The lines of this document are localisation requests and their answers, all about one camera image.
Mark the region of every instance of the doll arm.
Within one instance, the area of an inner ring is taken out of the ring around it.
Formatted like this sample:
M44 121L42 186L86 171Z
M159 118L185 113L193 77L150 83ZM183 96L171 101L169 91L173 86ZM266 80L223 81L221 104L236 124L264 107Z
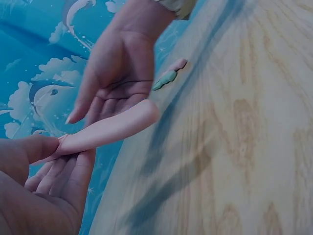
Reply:
M60 145L52 157L79 153L123 140L146 129L158 118L157 106L148 99L143 100L118 115L100 120L73 135L60 137Z

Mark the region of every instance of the cloud print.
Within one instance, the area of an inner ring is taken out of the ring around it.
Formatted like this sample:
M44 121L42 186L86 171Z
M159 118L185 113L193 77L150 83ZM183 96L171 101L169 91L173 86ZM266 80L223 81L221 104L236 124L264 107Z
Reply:
M66 33L67 28L64 26L62 22L59 22L58 25L55 27L55 31L51 33L49 42L51 44L57 43L61 37Z

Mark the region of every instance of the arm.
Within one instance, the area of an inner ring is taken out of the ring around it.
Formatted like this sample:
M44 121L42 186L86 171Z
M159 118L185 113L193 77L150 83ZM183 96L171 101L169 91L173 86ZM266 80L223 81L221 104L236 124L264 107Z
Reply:
M110 27L138 32L153 43L175 19L188 19L197 0L129 0Z

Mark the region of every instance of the finger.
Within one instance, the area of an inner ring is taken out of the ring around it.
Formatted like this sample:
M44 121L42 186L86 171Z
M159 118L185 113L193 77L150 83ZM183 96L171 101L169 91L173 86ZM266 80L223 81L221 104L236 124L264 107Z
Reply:
M29 164L49 157L59 146L57 138L42 135L32 135L13 141L26 152Z
M86 122L84 125L85 127L90 126L91 124L99 120L103 105L104 105L103 99L97 96L93 99L91 107L86 116Z
M48 194L50 189L55 182L55 178L63 171L68 158L58 158L54 161L53 166L49 170L49 172L43 177L41 182L39 183L36 192L42 194Z
M76 162L77 162L77 155L74 157L71 157L68 160L62 172L55 178L55 181L49 191L50 196L60 198L64 185L67 183L70 175L72 174L72 171L75 168Z
M103 109L100 114L100 119L105 119L111 117L116 108L117 100L116 99L108 99L103 106Z
M121 113L123 111L130 109L131 107L143 101L147 97L148 97L147 94L134 94L133 96L131 96L129 99L126 100L126 102L124 103L124 106L120 110L116 110L115 114L118 114L118 113Z
M95 149L78 155L76 165L61 192L61 198L82 215L95 160Z
M26 180L24 187L30 192L36 191L39 183L48 174L53 164L54 162L48 162L44 164L33 177L30 177Z
M116 108L115 108L115 114L119 114L121 112L121 110L123 109L125 103L126 103L127 99L120 99L117 104L116 104Z
M74 110L67 118L68 123L76 123L85 117L99 88L100 84L96 74L87 65Z

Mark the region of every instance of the wooden table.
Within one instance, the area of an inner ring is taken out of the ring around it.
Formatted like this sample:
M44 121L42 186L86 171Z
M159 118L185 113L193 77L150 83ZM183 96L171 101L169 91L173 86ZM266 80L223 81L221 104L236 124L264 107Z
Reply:
M90 234L313 233L313 0L208 0L125 140Z

